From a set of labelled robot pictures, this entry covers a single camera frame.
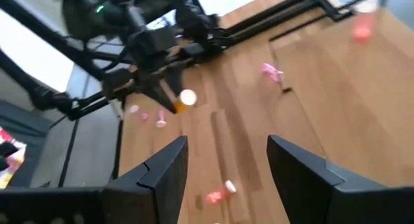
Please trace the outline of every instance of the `pink peg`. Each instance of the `pink peg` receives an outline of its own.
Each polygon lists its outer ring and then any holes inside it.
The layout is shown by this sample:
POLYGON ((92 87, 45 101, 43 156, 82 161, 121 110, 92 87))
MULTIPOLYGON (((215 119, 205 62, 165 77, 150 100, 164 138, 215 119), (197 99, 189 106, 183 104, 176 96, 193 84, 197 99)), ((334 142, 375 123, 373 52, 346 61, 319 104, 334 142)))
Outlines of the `pink peg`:
POLYGON ((165 121, 164 111, 160 110, 158 112, 157 127, 158 128, 163 128, 163 127, 165 127, 166 124, 167 124, 167 122, 165 121))
POLYGON ((262 71, 276 82, 281 82, 283 80, 283 72, 275 69, 275 67, 267 63, 263 64, 262 71))
POLYGON ((147 121, 148 120, 148 114, 143 112, 140 107, 138 105, 132 105, 129 108, 129 112, 135 116, 137 116, 138 118, 141 118, 141 120, 143 121, 147 121))

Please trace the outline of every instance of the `green light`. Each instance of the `green light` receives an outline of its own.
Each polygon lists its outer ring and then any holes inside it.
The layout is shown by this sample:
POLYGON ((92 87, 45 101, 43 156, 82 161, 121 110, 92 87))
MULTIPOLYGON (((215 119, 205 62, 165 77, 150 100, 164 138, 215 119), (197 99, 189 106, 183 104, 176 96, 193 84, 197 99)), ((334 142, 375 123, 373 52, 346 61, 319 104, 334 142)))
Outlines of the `green light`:
POLYGON ((96 8, 96 13, 99 13, 102 9, 104 8, 104 6, 99 6, 98 8, 96 8))

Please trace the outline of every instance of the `pink cup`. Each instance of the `pink cup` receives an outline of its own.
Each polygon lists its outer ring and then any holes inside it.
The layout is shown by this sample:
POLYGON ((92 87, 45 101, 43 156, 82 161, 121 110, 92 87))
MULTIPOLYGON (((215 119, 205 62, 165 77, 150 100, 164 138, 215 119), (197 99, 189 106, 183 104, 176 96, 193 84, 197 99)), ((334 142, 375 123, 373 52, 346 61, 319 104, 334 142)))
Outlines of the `pink cup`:
POLYGON ((371 37, 378 7, 376 0, 363 1, 354 7, 356 16, 353 34, 356 41, 366 42, 371 37))

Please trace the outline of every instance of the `black frame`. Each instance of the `black frame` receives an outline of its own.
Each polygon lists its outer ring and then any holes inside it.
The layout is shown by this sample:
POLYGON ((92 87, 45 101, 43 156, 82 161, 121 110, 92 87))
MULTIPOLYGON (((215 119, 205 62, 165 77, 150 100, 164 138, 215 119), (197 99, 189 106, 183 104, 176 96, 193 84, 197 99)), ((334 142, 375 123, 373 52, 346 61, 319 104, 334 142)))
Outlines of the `black frame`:
MULTIPOLYGON (((202 9, 199 0, 193 1, 202 9)), ((300 24, 297 27, 293 27, 292 29, 285 31, 280 35, 274 36, 269 41, 273 41, 282 36, 290 34, 295 30, 299 30, 300 28, 315 23, 325 17, 329 17, 335 22, 341 21, 343 19, 351 17, 353 15, 353 12, 349 11, 347 13, 340 14, 339 11, 346 8, 350 8, 351 5, 359 1, 362 0, 354 0, 346 5, 336 8, 332 6, 332 4, 330 4, 328 0, 285 0, 265 11, 262 11, 226 29, 226 32, 231 36, 232 39, 226 47, 228 48, 237 45, 238 43, 243 42, 244 40, 250 39, 251 37, 257 34, 260 34, 272 27, 275 27, 278 24, 288 21, 289 19, 303 14, 306 11, 312 10, 314 8, 323 9, 325 11, 325 14, 319 17, 315 17, 314 19, 300 24)), ((85 57, 85 53, 81 49, 72 46, 70 42, 68 42, 66 37, 63 37, 58 32, 54 32, 53 30, 48 28, 48 26, 46 26, 44 23, 38 20, 35 16, 33 16, 30 12, 25 10, 20 4, 18 4, 14 0, 0 0, 0 8, 3 9, 10 16, 14 17, 16 20, 18 20, 22 25, 30 29, 33 33, 43 38, 47 43, 59 50, 62 54, 66 55, 70 60, 72 60, 75 64, 79 65, 82 69, 87 71, 98 81, 103 80, 105 71, 95 66, 91 59, 106 60, 109 62, 113 62, 116 60, 116 57, 118 56, 117 54, 111 54, 106 52, 90 52, 87 58, 85 57)), ((123 59, 121 60, 121 62, 130 65, 133 64, 133 60, 130 58, 123 59)), ((194 63, 195 62, 191 61, 190 58, 189 62, 187 63, 187 66, 190 67, 194 63)), ((96 111, 97 109, 105 107, 109 103, 101 92, 96 93, 90 97, 84 98, 83 101, 85 101, 86 103, 90 103, 91 105, 87 107, 80 107, 79 109, 74 110, 74 114, 68 116, 71 120, 78 119, 84 115, 96 111)))

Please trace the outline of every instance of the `wall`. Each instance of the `wall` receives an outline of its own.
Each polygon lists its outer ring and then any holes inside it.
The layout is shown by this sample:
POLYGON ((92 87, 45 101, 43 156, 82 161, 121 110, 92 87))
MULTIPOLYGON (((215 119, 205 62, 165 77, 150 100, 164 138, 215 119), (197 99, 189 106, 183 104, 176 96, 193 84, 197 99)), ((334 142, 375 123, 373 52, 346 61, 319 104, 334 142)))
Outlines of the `wall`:
MULTIPOLYGON (((49 27, 64 31, 58 3, 50 0, 16 1, 35 13, 49 27)), ((69 81, 73 63, 2 10, 0 10, 0 23, 2 24, 0 35, 2 50, 34 78, 63 91, 69 81)), ((1 89, 0 99, 29 111, 33 109, 26 91, 11 80, 1 68, 0 82, 2 87, 8 88, 1 89)))

